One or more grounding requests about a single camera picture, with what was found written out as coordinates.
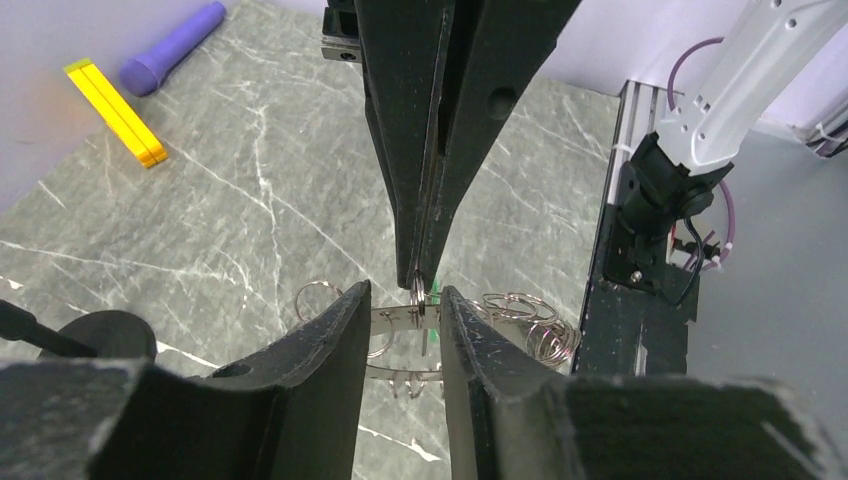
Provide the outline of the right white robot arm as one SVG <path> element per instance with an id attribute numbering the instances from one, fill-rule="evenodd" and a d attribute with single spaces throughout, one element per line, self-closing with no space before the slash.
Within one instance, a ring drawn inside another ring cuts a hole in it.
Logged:
<path id="1" fill-rule="evenodd" d="M 424 307 L 457 209 L 575 1 L 330 1 L 328 59 L 362 67 L 393 211 L 398 285 Z M 701 213 L 755 121 L 847 22 L 843 1 L 751 1 L 696 89 L 629 160 L 620 227 L 645 242 Z"/>

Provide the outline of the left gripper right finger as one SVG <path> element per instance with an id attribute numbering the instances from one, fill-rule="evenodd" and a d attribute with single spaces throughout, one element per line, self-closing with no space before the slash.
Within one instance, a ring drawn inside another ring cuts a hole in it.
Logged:
<path id="1" fill-rule="evenodd" d="M 455 479 L 843 479 L 787 387 L 755 379 L 498 372 L 445 384 Z"/>

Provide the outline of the key with green tag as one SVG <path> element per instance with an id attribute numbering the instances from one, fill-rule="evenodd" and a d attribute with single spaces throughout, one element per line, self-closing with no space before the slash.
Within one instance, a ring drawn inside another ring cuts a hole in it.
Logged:
<path id="1" fill-rule="evenodd" d="M 429 292 L 426 294 L 427 305 L 425 313 L 431 316 L 435 321 L 435 327 L 425 328 L 421 335 L 421 356 L 429 355 L 430 346 L 439 340 L 438 334 L 438 306 L 440 304 L 440 283 L 438 279 L 433 281 Z"/>

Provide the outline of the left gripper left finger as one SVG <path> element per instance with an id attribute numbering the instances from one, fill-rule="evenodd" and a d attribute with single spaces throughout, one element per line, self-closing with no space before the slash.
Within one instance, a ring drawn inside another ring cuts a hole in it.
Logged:
<path id="1" fill-rule="evenodd" d="M 371 285 L 206 377 L 146 358 L 5 360 L 5 479 L 350 476 Z"/>

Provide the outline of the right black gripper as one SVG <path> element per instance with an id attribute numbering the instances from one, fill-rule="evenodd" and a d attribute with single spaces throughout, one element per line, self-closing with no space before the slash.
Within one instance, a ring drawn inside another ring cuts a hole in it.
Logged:
<path id="1" fill-rule="evenodd" d="M 416 267 L 431 287 L 462 199 L 578 5 L 326 1 L 323 58 L 363 65 L 400 287 Z"/>

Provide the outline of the metal disc with keyrings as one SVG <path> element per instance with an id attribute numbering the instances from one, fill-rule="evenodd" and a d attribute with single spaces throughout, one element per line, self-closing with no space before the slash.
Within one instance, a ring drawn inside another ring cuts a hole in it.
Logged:
<path id="1" fill-rule="evenodd" d="M 469 300 L 454 287 L 440 293 L 438 334 L 441 360 L 434 368 L 416 370 L 374 365 L 388 353 L 398 336 L 435 327 L 436 321 L 413 303 L 370 310 L 370 335 L 387 340 L 366 355 L 364 378 L 386 383 L 394 398 L 403 386 L 411 399 L 428 383 L 441 388 L 455 379 L 482 381 L 495 386 L 498 372 L 517 375 L 527 370 L 545 379 L 570 365 L 582 342 L 582 332 L 565 321 L 549 303 L 515 292 L 485 293 L 481 301 Z"/>

